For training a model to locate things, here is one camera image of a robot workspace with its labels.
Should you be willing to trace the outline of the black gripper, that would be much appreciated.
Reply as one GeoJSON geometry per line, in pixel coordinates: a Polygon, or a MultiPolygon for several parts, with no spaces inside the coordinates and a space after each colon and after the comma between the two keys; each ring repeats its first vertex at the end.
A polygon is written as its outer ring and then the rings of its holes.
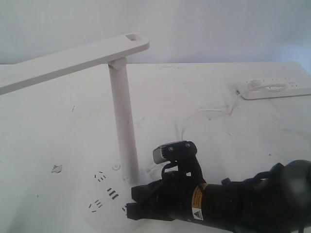
{"type": "Polygon", "coordinates": [[[126,204],[126,216],[131,220],[193,221],[192,196],[196,188],[202,192],[205,184],[205,179],[175,172],[169,178],[134,186],[131,197],[137,203],[126,204]]]}

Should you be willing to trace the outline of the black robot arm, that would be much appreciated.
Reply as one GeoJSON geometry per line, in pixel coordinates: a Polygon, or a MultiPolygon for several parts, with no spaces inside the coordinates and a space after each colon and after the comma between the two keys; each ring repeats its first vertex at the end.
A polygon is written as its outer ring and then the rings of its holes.
{"type": "Polygon", "coordinates": [[[170,172],[131,190],[129,219],[181,220],[233,233],[303,232],[311,225],[311,163],[276,164],[241,182],[199,183],[170,172]]]}

